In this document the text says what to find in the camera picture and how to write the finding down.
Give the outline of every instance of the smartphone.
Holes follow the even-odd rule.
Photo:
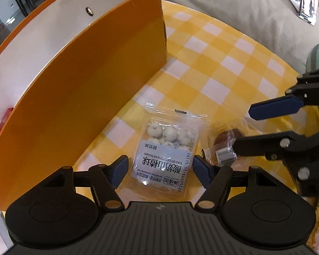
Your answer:
[[[319,0],[300,0],[299,17],[311,25],[315,25],[319,9]]]

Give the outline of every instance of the orange box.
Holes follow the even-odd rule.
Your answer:
[[[0,210],[72,166],[165,62],[161,0],[46,0],[33,11],[0,46],[0,117],[14,107],[0,134]]]

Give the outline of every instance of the red snack package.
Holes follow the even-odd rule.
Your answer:
[[[4,124],[6,123],[9,115],[12,113],[12,111],[13,111],[13,107],[7,109],[5,114],[3,115],[3,117],[0,121],[0,132],[1,132],[2,128],[4,127]]]

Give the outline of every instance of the clear plastic packaging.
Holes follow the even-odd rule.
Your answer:
[[[145,105],[127,187],[151,201],[180,201],[206,116]]]
[[[233,150],[233,144],[239,137],[256,134],[257,130],[244,119],[225,124],[213,123],[202,140],[203,156],[212,165],[227,165],[234,170],[247,170],[252,159],[238,157]]]

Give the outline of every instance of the tablecloth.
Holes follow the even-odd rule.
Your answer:
[[[297,73],[282,59],[248,36],[210,16],[187,7],[162,2],[167,32],[168,60],[118,112],[74,165],[87,170],[111,164],[120,155],[135,155],[140,139],[143,105],[207,114],[210,120],[227,122],[245,118],[262,133],[293,130],[311,135],[319,131],[319,111],[304,107],[297,114],[264,121],[248,115],[252,103],[284,95],[296,83]],[[293,182],[281,161],[257,157],[259,165],[287,186]],[[193,203],[204,189],[195,176],[187,183],[185,200]],[[90,196],[89,189],[78,189]],[[122,184],[117,190],[123,202],[142,200]]]

